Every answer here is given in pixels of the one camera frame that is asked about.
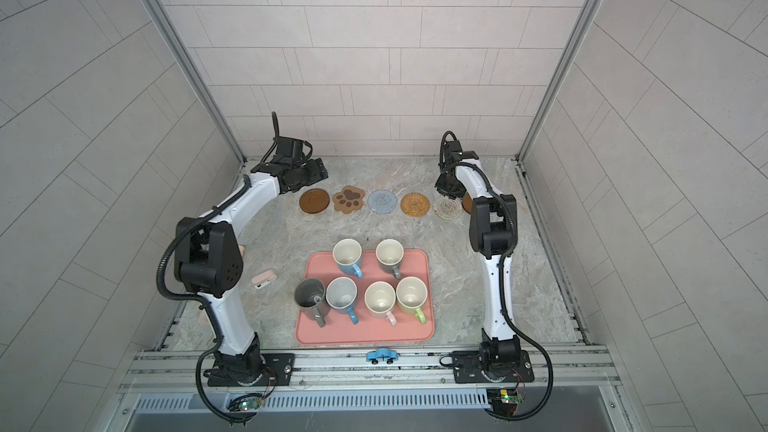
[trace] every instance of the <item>blue knitted coaster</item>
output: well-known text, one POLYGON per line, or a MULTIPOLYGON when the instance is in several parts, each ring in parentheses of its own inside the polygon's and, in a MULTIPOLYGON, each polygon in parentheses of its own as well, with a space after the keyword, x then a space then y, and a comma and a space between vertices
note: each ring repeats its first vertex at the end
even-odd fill
POLYGON ((368 198, 368 206, 377 214, 389 214, 397 207, 397 197, 389 190, 377 190, 368 198))

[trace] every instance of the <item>mug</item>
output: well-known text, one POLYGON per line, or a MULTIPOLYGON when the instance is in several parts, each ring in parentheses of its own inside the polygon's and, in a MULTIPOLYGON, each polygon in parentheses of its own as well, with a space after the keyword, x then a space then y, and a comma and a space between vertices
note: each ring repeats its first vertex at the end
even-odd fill
POLYGON ((355 303, 357 303, 357 285, 349 277, 334 278, 326 290, 326 300, 333 310, 348 314, 353 324, 357 324, 355 303))
POLYGON ((376 260, 379 261, 379 267, 387 274, 392 274, 397 280, 402 278, 400 275, 400 264, 406 250, 402 244, 394 238, 385 238, 376 246, 376 260))
POLYGON ((333 260, 336 261, 341 272, 362 278, 362 270, 360 270, 362 247, 354 238, 344 238, 333 246, 333 260))
POLYGON ((321 327, 326 326, 326 315, 330 310, 325 302, 326 286, 318 278, 305 278, 293 291, 293 300, 301 311, 321 327))
POLYGON ((392 314, 396 298, 395 289, 386 282, 374 282, 366 289, 366 307, 370 310, 371 315, 389 320, 393 327, 397 325, 397 319, 392 314))
POLYGON ((415 315, 422 324, 427 323, 422 305, 427 302, 427 286, 417 277, 406 277, 397 285, 397 304, 408 315, 415 315))

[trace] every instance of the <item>tiled wall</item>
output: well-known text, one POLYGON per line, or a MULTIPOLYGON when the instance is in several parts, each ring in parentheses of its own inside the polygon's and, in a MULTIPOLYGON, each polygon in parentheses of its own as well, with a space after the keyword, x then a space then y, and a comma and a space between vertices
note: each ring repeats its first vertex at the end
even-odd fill
POLYGON ((646 430, 768 425, 766 15, 603 0, 525 161, 646 430))
POLYGON ((0 429, 95 424, 237 169, 139 0, 0 0, 0 429))
POLYGON ((161 0, 248 156, 516 154, 584 0, 161 0))

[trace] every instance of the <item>pink tray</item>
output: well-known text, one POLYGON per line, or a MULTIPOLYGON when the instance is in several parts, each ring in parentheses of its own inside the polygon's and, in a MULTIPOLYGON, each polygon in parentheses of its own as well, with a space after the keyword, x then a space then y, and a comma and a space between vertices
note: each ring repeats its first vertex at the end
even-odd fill
POLYGON ((357 305, 355 313, 360 322, 354 325, 347 314, 341 315, 329 311, 326 316, 326 326, 320 327, 317 322, 299 312, 296 322, 296 340, 303 345, 338 345, 338 344, 368 344, 371 342, 409 342, 425 341, 435 333, 435 321, 432 320, 432 291, 429 287, 429 264, 427 254, 421 250, 406 250, 406 255, 400 266, 403 277, 418 277, 427 284, 427 302, 422 311, 427 319, 426 324, 419 323, 414 315, 404 314, 400 307, 392 309, 397 318, 397 326, 393 327, 386 319, 375 318, 371 315, 364 300, 366 289, 374 282, 384 281, 397 287, 397 280, 379 268, 376 251, 362 251, 362 278, 343 274, 333 261, 331 252, 312 254, 306 262, 306 277, 315 277, 328 287, 337 277, 351 277, 357 284, 357 305))

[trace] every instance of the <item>green mug handle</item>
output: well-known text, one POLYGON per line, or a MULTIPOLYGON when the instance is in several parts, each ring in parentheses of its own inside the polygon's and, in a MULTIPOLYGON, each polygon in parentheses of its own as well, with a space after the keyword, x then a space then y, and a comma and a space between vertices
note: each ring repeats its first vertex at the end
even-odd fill
POLYGON ((426 324, 427 323, 427 318, 424 317, 424 312, 422 312, 422 308, 421 307, 417 307, 416 308, 416 318, 422 324, 426 324))

